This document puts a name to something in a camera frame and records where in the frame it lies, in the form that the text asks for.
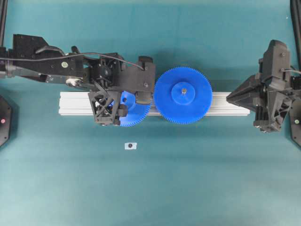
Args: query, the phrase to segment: blue gear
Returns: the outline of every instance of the blue gear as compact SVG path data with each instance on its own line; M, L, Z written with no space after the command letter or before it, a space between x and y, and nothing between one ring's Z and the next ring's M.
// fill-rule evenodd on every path
M136 104L136 98L134 94L123 91L120 99L120 103L127 106L127 116L120 117L120 126L129 127L140 123L147 115L151 105L139 105Z
M177 124L193 123L210 108L211 85L201 72L189 67L176 67L157 80L154 102L167 120Z

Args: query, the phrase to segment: bolt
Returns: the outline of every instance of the bolt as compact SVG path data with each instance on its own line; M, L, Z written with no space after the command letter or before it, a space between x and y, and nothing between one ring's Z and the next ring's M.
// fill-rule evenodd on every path
M66 61L63 61L61 65L62 65L63 68L67 68L68 67L68 63Z
M187 89L186 88L182 88L182 94L185 95L187 93Z

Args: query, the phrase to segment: large blue gear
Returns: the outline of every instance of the large blue gear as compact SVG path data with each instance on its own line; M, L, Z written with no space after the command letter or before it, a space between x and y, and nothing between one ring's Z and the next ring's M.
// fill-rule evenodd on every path
M177 124L193 123L210 108L211 85L201 72L189 67L176 67L157 80L154 102L167 120Z
M120 117L120 126L129 127L140 123L147 115L151 105L139 105L136 104L136 98L134 94L123 91L120 99L120 103L127 106L127 116Z

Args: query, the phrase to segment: teal mat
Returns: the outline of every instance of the teal mat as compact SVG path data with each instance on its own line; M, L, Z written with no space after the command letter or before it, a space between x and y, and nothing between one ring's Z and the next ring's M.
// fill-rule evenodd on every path
M158 76L200 70L214 91L232 91L258 71L271 39L297 65L288 0L10 0L14 33L70 51L152 56ZM174 125L149 117L133 128L58 114L65 85L0 81L14 107L0 149L1 226L296 226L301 222L301 152L247 117ZM125 142L137 142L135 151Z

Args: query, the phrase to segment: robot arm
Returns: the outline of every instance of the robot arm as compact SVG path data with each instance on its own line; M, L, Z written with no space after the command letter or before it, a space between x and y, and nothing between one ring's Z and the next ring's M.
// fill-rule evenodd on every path
M101 125L119 125L119 118L127 115L127 107L120 104L123 91L134 94L138 104L151 103L155 65L150 57L140 56L134 64L118 53L89 53L98 56L92 58L75 46L71 50L65 54L42 37L15 34L13 49L0 47L0 77L21 76L89 91L95 122Z
M300 72L290 68L287 46L272 40L259 60L259 72L227 96L227 101L254 111L256 115L253 125L260 131L280 131L289 111L291 118L292 114L296 115L293 104L301 96L301 77L291 75L291 72Z

